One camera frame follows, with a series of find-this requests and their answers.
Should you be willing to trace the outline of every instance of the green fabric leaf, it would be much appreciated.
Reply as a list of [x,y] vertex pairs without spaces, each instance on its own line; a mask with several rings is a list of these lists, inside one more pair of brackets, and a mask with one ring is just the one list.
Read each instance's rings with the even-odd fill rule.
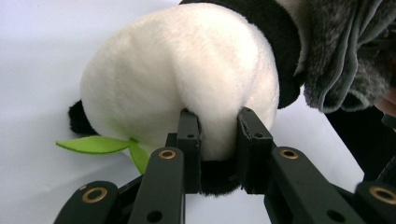
[[129,152],[131,153],[132,161],[139,173],[141,175],[144,174],[149,164],[149,154],[145,149],[141,148],[134,139],[130,141]]
[[90,136],[69,141],[57,141],[56,145],[79,153],[108,154],[127,148],[130,141],[104,136]]

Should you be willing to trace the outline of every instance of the gray fuzzy cloth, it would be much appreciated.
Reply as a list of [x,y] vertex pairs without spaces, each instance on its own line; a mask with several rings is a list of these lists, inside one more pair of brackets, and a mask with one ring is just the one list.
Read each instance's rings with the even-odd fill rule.
[[396,0],[310,0],[312,42],[304,96],[324,113],[373,105],[389,89],[389,59],[359,58],[361,45],[396,18]]

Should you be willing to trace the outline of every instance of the white surface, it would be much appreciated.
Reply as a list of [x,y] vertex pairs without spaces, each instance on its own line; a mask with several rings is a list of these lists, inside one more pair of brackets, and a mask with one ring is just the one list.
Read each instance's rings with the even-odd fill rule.
[[[80,186],[137,177],[123,154],[62,150],[75,138],[67,108],[79,98],[80,74],[114,31],[175,0],[2,1],[0,6],[0,223],[52,223]],[[304,100],[279,111],[271,130],[279,146],[304,151],[334,184],[353,190],[362,171],[326,118]],[[187,223],[269,223],[262,196],[187,197]]]

